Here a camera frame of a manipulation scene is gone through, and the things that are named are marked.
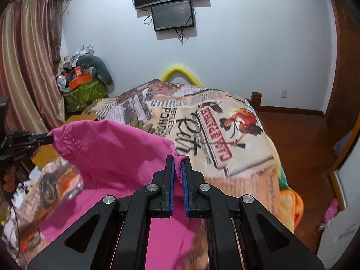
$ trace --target curtain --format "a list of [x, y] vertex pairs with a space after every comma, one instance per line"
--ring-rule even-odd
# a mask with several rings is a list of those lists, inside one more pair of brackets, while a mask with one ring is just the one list
[[17, 0], [0, 16], [0, 95], [10, 96], [9, 130], [45, 133], [64, 122], [54, 75], [62, 0]]

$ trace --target silver bolt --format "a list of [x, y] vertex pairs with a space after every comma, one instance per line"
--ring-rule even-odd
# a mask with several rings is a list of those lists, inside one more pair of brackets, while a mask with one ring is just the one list
[[146, 188], [147, 188], [148, 191], [154, 192], [159, 188], [159, 186], [157, 184], [150, 184]]
[[205, 191], [208, 191], [208, 190], [210, 190], [210, 185], [209, 184], [201, 184], [200, 186], [199, 186], [199, 188], [200, 188], [200, 190], [202, 190], [203, 192], [205, 192]]
[[254, 197], [252, 195], [245, 195], [243, 196], [243, 201], [245, 203], [252, 203], [254, 202]]
[[115, 198], [114, 198], [114, 196], [109, 195], [109, 196], [104, 197], [103, 201], [105, 204], [111, 204], [115, 201]]

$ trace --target pink cloth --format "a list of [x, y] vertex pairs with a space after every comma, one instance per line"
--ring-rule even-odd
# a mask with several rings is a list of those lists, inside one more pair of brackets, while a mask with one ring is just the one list
[[[175, 161], [180, 175], [182, 156], [172, 141], [112, 121], [76, 121], [54, 129], [54, 148], [77, 166], [84, 189], [64, 202], [40, 229], [52, 242], [106, 195], [131, 195], [150, 184], [156, 171], [165, 168], [167, 155]], [[184, 266], [200, 221], [186, 218], [182, 188], [175, 179], [173, 217], [152, 219], [146, 270], [176, 269]]]

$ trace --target yellow arch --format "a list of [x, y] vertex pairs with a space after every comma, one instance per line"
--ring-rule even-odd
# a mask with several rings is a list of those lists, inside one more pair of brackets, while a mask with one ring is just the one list
[[175, 73], [179, 72], [182, 75], [185, 76], [185, 78], [191, 83], [191, 85], [195, 85], [198, 87], [203, 87], [202, 84], [199, 82], [198, 79], [194, 76], [193, 73], [191, 73], [188, 69], [181, 67], [181, 66], [172, 66], [169, 69], [167, 69], [164, 73], [164, 75], [161, 77], [161, 81], [168, 82], [170, 77]]

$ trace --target brown wood floor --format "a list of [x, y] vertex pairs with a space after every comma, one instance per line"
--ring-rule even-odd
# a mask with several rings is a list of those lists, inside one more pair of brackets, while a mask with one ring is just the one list
[[295, 235], [313, 252], [317, 251], [317, 227], [335, 198], [328, 175], [336, 156], [334, 137], [325, 120], [316, 115], [258, 113], [264, 129], [274, 142], [289, 186], [304, 201], [304, 216]]

